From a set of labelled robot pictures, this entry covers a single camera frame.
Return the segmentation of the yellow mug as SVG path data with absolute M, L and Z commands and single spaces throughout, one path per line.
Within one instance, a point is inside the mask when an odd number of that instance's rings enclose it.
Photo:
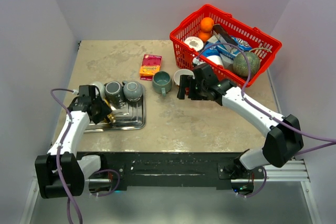
M 110 110 L 110 113 L 105 117 L 104 121 L 106 123 L 113 124 L 116 119 L 115 119 L 115 116 L 113 114 L 113 111 L 112 111 L 112 108 L 110 106 L 110 103 L 106 99 L 104 99 L 104 102 L 105 102 L 105 104 L 107 105 L 107 107 Z

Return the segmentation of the teal green ceramic mug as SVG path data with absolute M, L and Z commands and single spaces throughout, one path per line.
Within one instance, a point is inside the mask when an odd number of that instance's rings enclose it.
M 152 78 L 154 91 L 164 97 L 166 97 L 167 93 L 171 90 L 172 84 L 171 76 L 165 71 L 157 72 Z

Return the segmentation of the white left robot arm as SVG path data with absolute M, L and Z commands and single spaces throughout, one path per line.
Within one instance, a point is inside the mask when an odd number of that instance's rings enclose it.
M 71 91 L 76 97 L 68 106 L 59 102 L 66 111 L 64 126 L 47 154 L 35 160 L 44 199 L 80 196 L 90 175 L 103 178 L 108 174 L 109 165 L 97 155 L 77 160 L 77 147 L 88 125 L 102 122 L 112 112 L 102 92 L 96 85 L 81 85 L 78 91 Z

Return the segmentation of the red floral mug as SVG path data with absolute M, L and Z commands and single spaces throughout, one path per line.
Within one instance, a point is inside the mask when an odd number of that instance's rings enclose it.
M 173 76 L 173 81 L 177 87 L 180 87 L 182 84 L 185 87 L 189 87 L 191 79 L 194 79 L 194 73 L 188 69 L 179 69 Z

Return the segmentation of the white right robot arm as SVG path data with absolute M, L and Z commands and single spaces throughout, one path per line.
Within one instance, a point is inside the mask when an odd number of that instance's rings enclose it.
M 266 138 L 263 147 L 244 151 L 221 169 L 230 179 L 246 178 L 260 166 L 281 168 L 303 148 L 303 139 L 295 132 L 300 128 L 295 116 L 284 117 L 241 92 L 231 80 L 219 80 L 212 67 L 203 63 L 192 74 L 180 76 L 177 94 L 180 100 L 215 101 L 242 116 Z

